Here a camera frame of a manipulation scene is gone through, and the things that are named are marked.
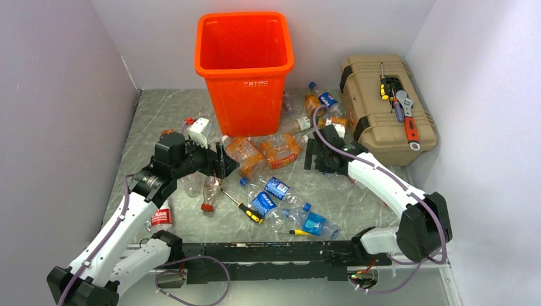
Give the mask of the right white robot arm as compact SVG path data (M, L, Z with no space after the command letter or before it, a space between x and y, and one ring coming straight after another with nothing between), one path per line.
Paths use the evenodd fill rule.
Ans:
M452 228L445 198L418 189L384 166L363 145L346 143L333 125L315 129L306 148L306 169L337 173L368 188L398 218L394 227L362 230L353 241L352 258L368 264L376 254L402 254L413 263L444 263Z

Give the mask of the light blue label bottle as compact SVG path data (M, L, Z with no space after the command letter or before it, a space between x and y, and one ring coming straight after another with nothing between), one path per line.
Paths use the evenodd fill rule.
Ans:
M325 217L314 212L284 208L283 215L293 221L299 228L314 236L336 239L341 230L339 226L331 223Z

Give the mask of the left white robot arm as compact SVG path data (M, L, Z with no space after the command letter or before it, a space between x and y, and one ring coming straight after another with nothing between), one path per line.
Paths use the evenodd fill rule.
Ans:
M47 284L57 305L117 305L120 297L155 268L173 268L206 255L187 257L182 238L165 230L129 256L122 254L144 223L176 191L177 181L195 172L224 179L239 167L216 148L172 131L160 136L150 162L124 178L124 198L94 240L66 268L54 267Z

